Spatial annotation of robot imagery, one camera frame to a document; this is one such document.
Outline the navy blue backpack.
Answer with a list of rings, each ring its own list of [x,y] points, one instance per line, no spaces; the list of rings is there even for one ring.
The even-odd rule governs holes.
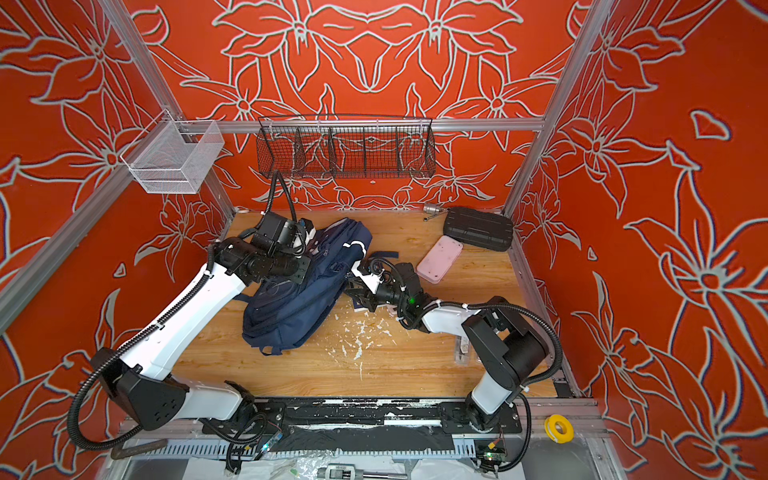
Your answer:
[[[308,244],[309,265],[301,283],[264,280],[255,294],[237,296],[246,303],[243,340],[265,356],[302,346],[330,314],[372,239],[362,222],[350,218],[317,231]]]

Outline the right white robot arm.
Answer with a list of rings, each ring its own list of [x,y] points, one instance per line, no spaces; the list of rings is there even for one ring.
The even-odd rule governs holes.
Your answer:
[[[500,296],[474,304],[440,300],[422,288],[410,263],[357,261],[346,294],[371,312],[392,307],[406,330],[450,334],[469,343],[485,369],[464,407],[470,426],[479,432],[492,430],[503,406],[562,367],[559,336],[541,316]]]

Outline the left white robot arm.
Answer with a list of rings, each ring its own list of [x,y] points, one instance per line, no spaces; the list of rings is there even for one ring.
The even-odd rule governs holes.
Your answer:
[[[226,428],[256,417],[254,396],[232,382],[217,386],[176,378],[173,367],[213,317],[248,285],[270,278],[301,283],[309,265],[305,255],[269,253],[238,237],[211,244],[206,263],[169,306],[119,348],[97,352],[67,415],[72,443],[86,451],[108,450],[142,431],[197,419],[219,438],[243,444]],[[80,410],[96,384],[135,421],[133,429],[103,441],[82,433]]]

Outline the pink pencil case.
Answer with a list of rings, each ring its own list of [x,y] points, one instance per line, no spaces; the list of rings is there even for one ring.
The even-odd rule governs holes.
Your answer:
[[[446,235],[441,236],[417,265],[417,275],[431,284],[440,283],[461,255],[463,248],[463,243]]]

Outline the silver metal socket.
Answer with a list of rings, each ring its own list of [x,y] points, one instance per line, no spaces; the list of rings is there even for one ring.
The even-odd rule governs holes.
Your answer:
[[[444,209],[441,206],[435,204],[425,204],[423,206],[423,211],[428,214],[440,214],[444,211]]]

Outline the black hard plastic case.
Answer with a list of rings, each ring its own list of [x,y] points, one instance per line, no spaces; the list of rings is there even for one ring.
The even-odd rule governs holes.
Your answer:
[[[504,252],[511,247],[514,225],[500,214],[451,207],[443,224],[443,234],[463,244]]]

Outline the yellow tape roll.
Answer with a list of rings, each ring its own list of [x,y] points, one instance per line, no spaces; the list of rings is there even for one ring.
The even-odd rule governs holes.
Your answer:
[[[575,437],[572,423],[560,414],[547,417],[544,422],[544,429],[548,438],[558,444],[570,443]]]

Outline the rusty metal bracket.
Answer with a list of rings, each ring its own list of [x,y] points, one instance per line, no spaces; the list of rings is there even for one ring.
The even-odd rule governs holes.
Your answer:
[[[140,456],[162,450],[168,446],[167,439],[158,439],[149,442],[139,443],[136,445],[129,445],[128,441],[123,442],[110,451],[110,458],[112,460],[123,460],[134,456]]]

